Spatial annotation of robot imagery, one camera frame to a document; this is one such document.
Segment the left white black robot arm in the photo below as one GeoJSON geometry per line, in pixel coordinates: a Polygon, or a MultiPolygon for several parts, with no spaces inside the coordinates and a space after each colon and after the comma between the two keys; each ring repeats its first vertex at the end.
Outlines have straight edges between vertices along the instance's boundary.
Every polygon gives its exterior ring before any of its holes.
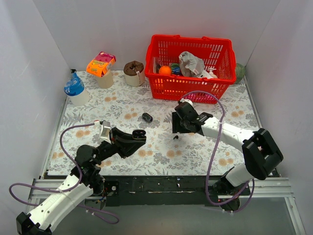
{"type": "Polygon", "coordinates": [[[73,159],[75,167],[56,190],[45,188],[50,195],[28,213],[16,218],[20,235],[50,235],[59,223],[83,200],[105,191],[105,179],[100,175],[100,164],[118,154],[127,158],[146,143],[146,132],[134,130],[128,134],[118,128],[101,125],[101,144],[98,147],[81,145],[73,159]]]}

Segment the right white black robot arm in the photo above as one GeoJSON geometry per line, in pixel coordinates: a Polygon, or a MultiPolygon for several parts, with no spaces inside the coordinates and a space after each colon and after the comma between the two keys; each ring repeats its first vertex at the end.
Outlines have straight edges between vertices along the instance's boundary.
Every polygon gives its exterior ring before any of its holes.
{"type": "Polygon", "coordinates": [[[222,124],[212,114],[198,114],[186,101],[180,102],[172,113],[172,130],[173,133],[195,133],[215,138],[243,154],[244,163],[231,168],[209,186],[210,193],[231,195],[247,181],[265,180],[284,159],[268,130],[253,131],[222,124]]]}

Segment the black taped earbud charging case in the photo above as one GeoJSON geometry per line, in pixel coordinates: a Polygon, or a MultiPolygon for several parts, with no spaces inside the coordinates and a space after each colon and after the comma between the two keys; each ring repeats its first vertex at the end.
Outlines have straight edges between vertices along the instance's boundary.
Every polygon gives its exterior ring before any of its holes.
{"type": "Polygon", "coordinates": [[[147,123],[151,123],[153,121],[153,117],[148,113],[143,113],[141,117],[147,123]]]}

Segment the glossy black gold-trimmed case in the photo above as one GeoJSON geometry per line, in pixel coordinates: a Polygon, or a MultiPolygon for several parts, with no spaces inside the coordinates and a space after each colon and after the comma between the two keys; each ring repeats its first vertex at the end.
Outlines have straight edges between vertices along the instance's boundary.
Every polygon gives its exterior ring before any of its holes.
{"type": "Polygon", "coordinates": [[[145,140],[146,139],[146,131],[145,130],[134,130],[132,132],[132,137],[134,140],[145,140]]]}

